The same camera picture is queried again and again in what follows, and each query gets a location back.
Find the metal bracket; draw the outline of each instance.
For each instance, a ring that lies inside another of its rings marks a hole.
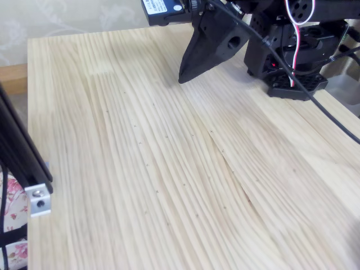
[[[51,197],[45,184],[25,187],[25,192],[30,200],[30,216],[32,218],[51,212]]]

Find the black cable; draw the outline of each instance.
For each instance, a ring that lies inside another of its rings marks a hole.
[[[310,69],[310,70],[307,70],[307,71],[300,71],[300,70],[294,70],[293,68],[289,67],[290,68],[290,71],[291,72],[294,72],[295,74],[298,74],[298,75],[308,75],[308,74],[311,74],[311,73],[314,73],[316,71],[318,71],[320,68],[322,68],[323,66],[327,65],[327,64],[330,64],[334,61],[337,61],[338,59],[342,58],[342,57],[345,57],[345,56],[349,56],[351,55],[352,53],[354,52],[357,52],[357,51],[360,51],[360,46],[359,47],[356,47],[356,48],[353,48],[353,49],[350,49],[348,50],[347,52],[343,52],[343,53],[340,53],[338,55],[335,55],[335,56],[332,56],[330,57],[329,59],[325,60],[324,62],[322,62],[321,64],[317,65],[316,67],[314,67],[313,69]]]
[[[350,51],[350,48],[344,44],[340,45],[339,52],[348,52]],[[360,66],[360,59],[355,53],[351,53],[348,55],[350,58],[352,58],[359,66]]]
[[[2,169],[2,198],[1,198],[1,208],[0,208],[0,237],[5,234],[5,230],[4,230],[4,219],[5,219],[5,207],[6,207],[6,193],[7,193],[7,168],[4,165],[4,163],[2,163],[2,161],[0,161],[0,166]],[[5,270],[8,270],[8,260],[7,260],[7,251],[6,251],[6,246],[3,245],[1,247],[2,250],[2,256],[3,256],[3,260],[4,260],[4,268]]]
[[[356,137],[351,131],[349,131],[346,127],[344,127],[338,120],[336,120],[335,117],[333,117],[310,93],[309,91],[301,84],[301,82],[292,74],[292,71],[290,70],[289,66],[283,61],[283,59],[277,54],[277,52],[271,48],[269,37],[263,38],[256,30],[254,30],[252,27],[250,27],[247,23],[243,22],[239,18],[237,18],[230,10],[224,7],[223,4],[219,4],[218,2],[215,2],[213,0],[208,0],[209,3],[215,5],[216,7],[220,8],[223,12],[228,14],[230,17],[232,17],[234,20],[236,20],[239,25],[244,27],[244,29],[251,34],[252,36],[256,37],[261,43],[263,43],[272,53],[274,58],[277,60],[279,65],[281,65],[286,72],[286,74],[295,82],[295,84],[300,88],[301,91],[303,91],[312,102],[335,124],[337,125],[346,135],[348,135],[351,139],[353,139],[356,143],[360,144],[360,139]]]

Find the pink floral cloth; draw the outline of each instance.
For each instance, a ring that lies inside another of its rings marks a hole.
[[[10,270],[18,270],[28,265],[28,243],[20,241],[6,246],[7,261]],[[4,260],[0,252],[0,269],[4,269]]]
[[[3,188],[3,174],[0,172],[0,205]],[[12,231],[28,222],[28,200],[26,193],[18,181],[12,176],[7,177],[6,207],[4,230]],[[28,263],[28,243],[20,241],[6,246],[10,270],[17,270]],[[0,269],[4,269],[2,253],[0,253]]]

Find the patterned wall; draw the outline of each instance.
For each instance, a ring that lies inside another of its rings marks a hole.
[[[28,38],[146,26],[140,0],[0,0],[0,66],[26,63]]]

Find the wood grain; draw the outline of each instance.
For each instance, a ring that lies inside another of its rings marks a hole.
[[[29,132],[55,190],[29,269],[357,269],[358,146],[311,103],[267,97],[245,49],[179,85],[191,34],[29,41]]]
[[[0,67],[0,83],[8,95],[26,93],[28,91],[28,65]]]

